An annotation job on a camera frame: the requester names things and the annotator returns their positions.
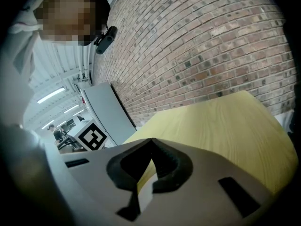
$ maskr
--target black slot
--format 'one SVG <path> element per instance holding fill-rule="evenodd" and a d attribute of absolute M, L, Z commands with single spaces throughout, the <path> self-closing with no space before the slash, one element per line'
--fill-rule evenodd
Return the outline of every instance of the black slot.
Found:
<path fill-rule="evenodd" d="M 235 204 L 243 218 L 259 209 L 260 204 L 256 202 L 233 178 L 218 180 L 229 198 Z"/>
<path fill-rule="evenodd" d="M 137 183 L 151 160 L 158 176 L 158 181 L 152 185 L 153 194 L 176 191 L 193 171 L 189 156 L 155 138 L 146 139 L 112 157 L 107 164 L 109 177 L 117 188 L 132 192 L 128 205 L 117 211 L 118 215 L 127 220 L 135 221 L 141 213 Z"/>
<path fill-rule="evenodd" d="M 65 162 L 66 163 L 66 166 L 68 168 L 71 168 L 71 167 L 75 167 L 75 166 L 79 166 L 81 164 L 85 164 L 85 163 L 88 163 L 89 161 L 87 159 L 79 159 L 79 160 L 75 160 L 75 161 L 68 161 L 68 162 Z"/>

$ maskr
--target light wood table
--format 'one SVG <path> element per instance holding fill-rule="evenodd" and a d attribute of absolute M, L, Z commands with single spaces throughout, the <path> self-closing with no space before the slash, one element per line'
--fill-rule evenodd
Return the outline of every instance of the light wood table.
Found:
<path fill-rule="evenodd" d="M 273 194 L 290 182 L 298 166 L 286 132 L 246 91 L 158 112 L 125 143 L 152 137 L 224 156 Z M 155 172 L 151 162 L 138 183 L 138 192 Z"/>

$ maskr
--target fluorescent light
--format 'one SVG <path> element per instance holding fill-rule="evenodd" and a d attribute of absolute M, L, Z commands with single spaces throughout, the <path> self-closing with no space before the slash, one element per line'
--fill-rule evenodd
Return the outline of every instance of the fluorescent light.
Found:
<path fill-rule="evenodd" d="M 70 110 L 73 110 L 74 108 L 78 107 L 79 105 L 75 105 L 74 107 L 70 108 L 69 110 L 66 110 L 64 113 L 67 113 Z"/>
<path fill-rule="evenodd" d="M 66 123 L 66 121 L 62 122 L 62 123 L 61 123 L 61 124 L 59 124 L 57 127 L 59 127 L 59 126 L 61 126 L 61 125 L 65 124 L 65 123 Z"/>
<path fill-rule="evenodd" d="M 84 111 L 84 110 L 85 110 L 85 109 L 83 109 L 83 110 L 81 110 L 81 111 L 75 113 L 73 116 L 77 115 L 78 113 L 81 113 L 81 112 Z"/>
<path fill-rule="evenodd" d="M 52 120 L 51 122 L 47 123 L 45 126 L 42 127 L 42 129 L 44 129 L 47 125 L 51 124 L 52 122 L 54 122 L 55 120 Z"/>
<path fill-rule="evenodd" d="M 41 100 L 38 100 L 38 103 L 41 104 L 41 103 L 44 102 L 45 100 L 51 98 L 52 96 L 55 96 L 56 94 L 58 94 L 58 93 L 60 93 L 60 92 L 62 92 L 62 91 L 64 91 L 64 90 L 65 90 L 65 88 L 64 88 L 64 87 L 61 87 L 61 88 L 57 89 L 56 91 L 50 93 L 49 95 L 45 96 L 45 97 L 42 98 Z"/>

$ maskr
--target ceiling beam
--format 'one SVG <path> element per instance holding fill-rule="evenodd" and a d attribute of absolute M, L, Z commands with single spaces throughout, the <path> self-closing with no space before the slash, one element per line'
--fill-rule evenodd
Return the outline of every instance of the ceiling beam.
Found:
<path fill-rule="evenodd" d="M 63 97 L 62 99 L 56 101 L 55 103 L 53 103 L 52 105 L 50 105 L 49 107 L 46 107 L 46 109 L 40 111 L 39 113 L 35 114 L 35 116 L 31 119 L 31 120 L 28 120 L 26 122 L 26 125 L 28 124 L 33 124 L 35 121 L 37 121 L 42 115 L 45 115 L 47 114 L 49 111 L 51 111 L 52 109 L 56 108 L 57 106 L 59 106 L 61 103 L 69 100 L 69 99 L 72 99 L 73 97 L 75 96 L 78 96 L 79 94 L 77 92 L 73 92 L 71 94 L 69 94 L 68 96 L 66 97 Z"/>
<path fill-rule="evenodd" d="M 53 86 L 54 84 L 56 84 L 58 82 L 61 82 L 63 80 L 66 80 L 66 79 L 68 79 L 68 78 L 70 78 L 72 76 L 75 76 L 77 74 L 79 74 L 79 70 L 78 69 L 69 70 L 69 71 L 67 71 L 65 73 L 62 73 L 62 74 L 60 74 L 60 75 L 58 75 L 58 76 L 56 76 L 56 77 L 54 77 L 54 78 L 52 78 L 52 79 L 44 82 L 40 86 L 34 88 L 33 91 L 34 91 L 34 93 L 37 93 L 37 92 L 39 92 L 39 91 L 41 91 L 41 90 L 43 90 L 43 89 L 45 89 L 45 88 L 47 88 L 49 86 Z"/>
<path fill-rule="evenodd" d="M 62 114 L 60 114 L 59 116 L 56 116 L 55 118 L 51 118 L 50 120 L 55 120 L 53 123 L 54 123 L 55 126 L 57 126 L 57 125 L 59 125 L 60 123 L 62 123 L 63 121 L 69 121 L 69 120 L 71 120 L 71 119 L 73 118 L 73 115 L 74 115 L 76 112 L 81 111 L 81 110 L 83 110 L 83 109 L 86 110 L 86 107 L 85 107 L 84 105 L 78 107 L 76 110 L 71 111 L 70 113 L 67 113 L 67 114 L 62 113 Z M 40 124 L 40 125 L 34 125 L 34 124 L 32 124 L 32 125 L 29 126 L 29 127 L 30 127 L 30 129 L 32 129 L 32 130 L 38 132 L 39 130 L 41 130 L 41 128 L 42 128 L 43 126 L 44 126 L 44 124 L 43 124 L 43 125 L 42 125 L 42 124 Z"/>

